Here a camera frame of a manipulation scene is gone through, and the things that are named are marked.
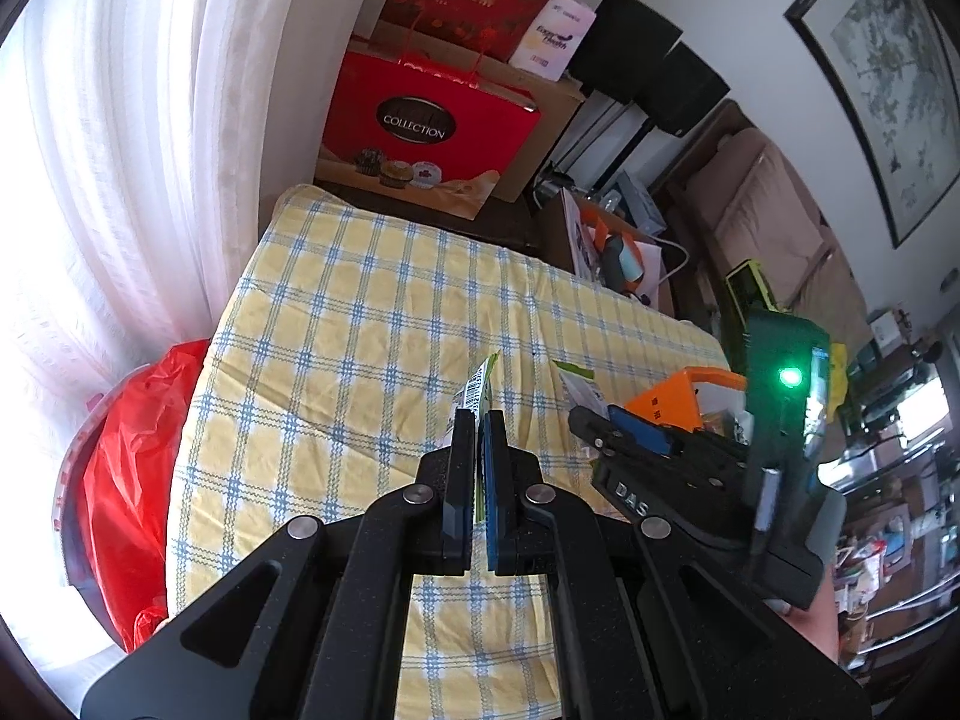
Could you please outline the person's right hand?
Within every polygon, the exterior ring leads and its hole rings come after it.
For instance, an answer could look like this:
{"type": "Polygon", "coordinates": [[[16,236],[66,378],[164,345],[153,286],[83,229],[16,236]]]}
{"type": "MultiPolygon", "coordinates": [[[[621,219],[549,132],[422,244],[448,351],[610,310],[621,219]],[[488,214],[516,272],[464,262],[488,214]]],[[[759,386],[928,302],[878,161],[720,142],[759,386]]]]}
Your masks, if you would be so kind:
{"type": "Polygon", "coordinates": [[[807,610],[793,606],[783,617],[800,635],[814,644],[828,660],[839,661],[838,614],[835,606],[833,574],[827,572],[807,610]]]}

